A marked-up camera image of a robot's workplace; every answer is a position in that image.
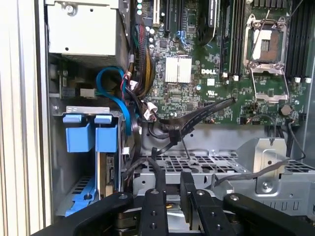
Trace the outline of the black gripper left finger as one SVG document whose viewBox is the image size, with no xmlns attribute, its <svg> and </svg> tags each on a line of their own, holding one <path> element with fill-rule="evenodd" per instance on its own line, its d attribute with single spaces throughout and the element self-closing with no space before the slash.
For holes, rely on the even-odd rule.
<svg viewBox="0 0 315 236">
<path fill-rule="evenodd" d="M 139 236 L 167 236 L 169 234 L 166 210 L 165 172 L 151 158 L 148 161 L 156 175 L 156 186 L 145 193 L 141 207 Z M 87 236 L 89 232 L 112 227 L 117 214 L 126 211 L 134 202 L 130 193 L 114 193 L 82 210 L 52 224 L 34 236 Z"/>
</svg>

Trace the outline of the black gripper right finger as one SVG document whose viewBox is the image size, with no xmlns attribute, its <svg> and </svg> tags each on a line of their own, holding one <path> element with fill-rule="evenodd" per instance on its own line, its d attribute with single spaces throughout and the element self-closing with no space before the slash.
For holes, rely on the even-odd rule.
<svg viewBox="0 0 315 236">
<path fill-rule="evenodd" d="M 191 173 L 180 177 L 181 207 L 190 229 L 205 236 L 313 236 L 310 223 L 242 194 L 226 195 L 218 204 L 209 192 L 197 189 Z"/>
</svg>

